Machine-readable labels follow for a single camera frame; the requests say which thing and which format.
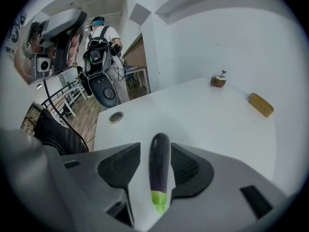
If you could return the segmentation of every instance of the eggplant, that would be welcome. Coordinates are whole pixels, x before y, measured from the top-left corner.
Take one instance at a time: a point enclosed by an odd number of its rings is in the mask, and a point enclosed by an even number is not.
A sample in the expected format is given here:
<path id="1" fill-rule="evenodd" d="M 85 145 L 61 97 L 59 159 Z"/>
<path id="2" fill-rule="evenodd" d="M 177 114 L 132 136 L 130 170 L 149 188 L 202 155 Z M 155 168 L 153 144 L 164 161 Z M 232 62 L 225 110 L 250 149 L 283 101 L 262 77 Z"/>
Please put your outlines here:
<path id="1" fill-rule="evenodd" d="M 149 150 L 149 182 L 152 202 L 159 213 L 164 213 L 167 202 L 169 155 L 169 137 L 156 134 Z"/>

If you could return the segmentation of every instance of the wooden floor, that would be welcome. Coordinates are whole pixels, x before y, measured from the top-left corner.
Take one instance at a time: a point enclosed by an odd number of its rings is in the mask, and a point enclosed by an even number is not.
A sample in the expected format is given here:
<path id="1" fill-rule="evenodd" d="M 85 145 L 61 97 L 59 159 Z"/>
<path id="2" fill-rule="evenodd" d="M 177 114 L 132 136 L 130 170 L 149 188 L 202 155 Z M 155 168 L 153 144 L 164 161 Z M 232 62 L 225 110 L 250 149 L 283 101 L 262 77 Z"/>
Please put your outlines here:
<path id="1" fill-rule="evenodd" d="M 127 88 L 130 100 L 147 94 L 146 90 L 140 87 L 138 83 L 135 83 L 134 87 L 133 82 L 130 81 L 130 87 L 131 90 Z M 93 151 L 94 137 L 98 120 L 98 118 L 96 117 L 100 112 L 104 111 L 105 108 L 97 102 L 94 96 L 92 96 L 91 98 L 87 98 L 87 100 L 85 101 L 80 95 L 72 104 L 72 109 L 74 110 L 76 117 L 70 115 L 67 117 L 67 120 L 71 124 L 71 126 L 84 138 L 89 148 L 89 151 Z"/>

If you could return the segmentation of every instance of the white t-shirt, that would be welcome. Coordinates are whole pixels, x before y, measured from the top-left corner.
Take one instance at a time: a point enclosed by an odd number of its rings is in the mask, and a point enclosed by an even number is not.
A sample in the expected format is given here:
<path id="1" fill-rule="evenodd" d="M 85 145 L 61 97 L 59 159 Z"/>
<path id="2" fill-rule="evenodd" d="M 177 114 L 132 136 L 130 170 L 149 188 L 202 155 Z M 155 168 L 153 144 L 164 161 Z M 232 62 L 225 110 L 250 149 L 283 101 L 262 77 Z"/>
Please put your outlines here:
<path id="1" fill-rule="evenodd" d="M 102 32 L 103 28 L 105 28 L 105 27 L 106 26 L 100 26 L 100 27 L 97 27 L 95 30 L 93 30 L 90 34 L 92 36 L 92 38 L 100 37 L 101 32 Z M 113 27 L 109 27 L 106 30 L 104 38 L 107 40 L 107 42 L 112 42 L 112 40 L 114 38 L 120 39 L 117 31 Z M 86 40 L 86 51 L 87 51 L 88 43 L 89 43 L 89 37 L 87 37 L 87 40 Z"/>

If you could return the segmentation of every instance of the camera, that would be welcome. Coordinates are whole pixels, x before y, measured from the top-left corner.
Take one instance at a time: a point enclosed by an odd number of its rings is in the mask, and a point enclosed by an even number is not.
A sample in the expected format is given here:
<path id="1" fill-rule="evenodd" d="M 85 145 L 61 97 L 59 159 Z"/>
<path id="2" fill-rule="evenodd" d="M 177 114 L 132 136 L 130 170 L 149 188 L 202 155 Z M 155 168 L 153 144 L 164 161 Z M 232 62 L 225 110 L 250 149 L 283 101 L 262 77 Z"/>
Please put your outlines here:
<path id="1" fill-rule="evenodd" d="M 51 61 L 48 54 L 41 54 L 40 56 L 37 56 L 36 58 L 37 72 L 39 73 L 49 72 L 50 65 Z"/>

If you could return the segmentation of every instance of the man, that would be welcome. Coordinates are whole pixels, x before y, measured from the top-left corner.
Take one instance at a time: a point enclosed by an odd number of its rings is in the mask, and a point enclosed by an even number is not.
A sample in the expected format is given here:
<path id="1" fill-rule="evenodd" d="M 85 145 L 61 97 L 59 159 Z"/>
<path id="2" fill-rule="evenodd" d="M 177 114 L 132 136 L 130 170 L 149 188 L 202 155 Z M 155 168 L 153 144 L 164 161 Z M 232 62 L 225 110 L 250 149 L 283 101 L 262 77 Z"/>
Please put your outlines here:
<path id="1" fill-rule="evenodd" d="M 105 28 L 104 22 L 105 19 L 102 16 L 97 16 L 92 20 L 92 25 L 90 27 L 91 33 L 86 41 L 86 50 L 88 49 L 90 38 L 94 39 L 101 36 L 102 30 Z M 120 37 L 117 31 L 113 27 L 107 28 L 104 34 L 104 38 L 107 40 L 107 42 L 112 42 L 113 45 L 117 44 L 120 47 L 120 50 L 122 49 L 122 43 L 120 41 Z M 106 72 L 106 74 L 112 79 L 121 103 L 125 103 L 128 102 L 130 98 L 127 94 L 126 81 L 124 78 L 122 78 L 125 76 L 124 69 L 122 68 L 122 64 L 118 57 L 113 57 L 113 60 L 116 64 L 114 64 Z"/>
<path id="2" fill-rule="evenodd" d="M 79 80 L 81 80 L 82 85 L 83 85 L 84 89 L 86 90 L 86 92 L 87 92 L 87 94 L 88 94 L 87 98 L 90 98 L 90 97 L 92 96 L 92 92 L 91 92 L 91 89 L 90 89 L 90 87 L 89 87 L 88 79 L 87 79 L 87 78 L 84 76 L 84 74 L 83 74 L 83 69 L 82 69 L 82 67 L 79 66 L 79 65 L 77 65 L 77 64 L 74 64 L 74 68 L 77 69 L 77 73 L 78 73 L 77 78 L 78 78 Z"/>

